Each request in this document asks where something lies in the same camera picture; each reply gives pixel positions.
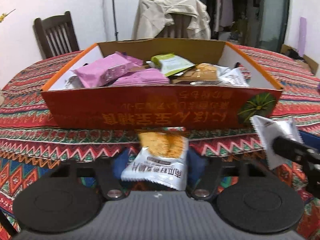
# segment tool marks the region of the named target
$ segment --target pink snack package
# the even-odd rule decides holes
[[[111,87],[139,86],[139,85],[162,85],[169,84],[169,78],[165,77],[160,70],[149,68],[129,72],[118,78]]]
[[[79,77],[85,88],[94,88],[101,87],[128,73],[132,67],[142,64],[142,60],[116,52],[75,69],[73,72]]]

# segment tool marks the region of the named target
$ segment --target purple object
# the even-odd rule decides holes
[[[169,84],[169,78],[165,77],[160,70],[149,68],[129,72],[118,78],[111,87],[138,86],[138,85],[162,85]]]
[[[300,17],[299,41],[298,41],[298,54],[303,57],[306,48],[306,35],[307,35],[307,19]]]
[[[101,87],[129,72],[132,67],[141,66],[142,60],[124,56],[120,52],[82,66],[73,72],[85,88]]]

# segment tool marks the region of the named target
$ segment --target table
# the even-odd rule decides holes
[[[262,49],[238,46],[265,67],[284,87],[273,118],[295,117],[300,130],[320,136],[319,80],[290,58]],[[5,101],[0,108],[0,209],[17,227],[12,216],[12,201],[28,185],[60,161],[73,158],[90,162],[101,155],[113,156],[124,147],[131,154],[139,151],[133,131],[64,130],[57,127],[40,95],[40,89],[63,65],[80,52],[37,62],[18,73],[3,89]],[[253,129],[203,130],[190,132],[190,146],[207,156],[227,161],[243,157],[265,159],[258,136]],[[294,187],[305,201],[305,212],[298,232],[309,239],[320,239],[320,201],[304,190],[305,175],[300,166],[288,162],[275,172]],[[94,187],[94,180],[81,178]],[[227,177],[219,188],[236,183]],[[0,239],[9,236],[0,226]]]

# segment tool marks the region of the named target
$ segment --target chair backrest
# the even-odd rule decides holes
[[[190,38],[187,27],[190,24],[191,16],[177,13],[172,13],[171,16],[174,24],[166,25],[156,38]]]
[[[34,28],[46,58],[79,50],[69,11],[44,20],[37,18]]]

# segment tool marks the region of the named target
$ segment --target metal screw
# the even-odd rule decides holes
[[[194,191],[195,196],[197,197],[207,197],[210,195],[210,192],[206,189],[196,189]]]
[[[119,198],[122,196],[122,191],[119,189],[112,189],[108,191],[107,196],[110,198]]]
[[[315,151],[312,150],[312,149],[308,149],[307,152],[308,152],[308,153],[311,153],[311,154],[314,154],[314,153],[315,153]]]

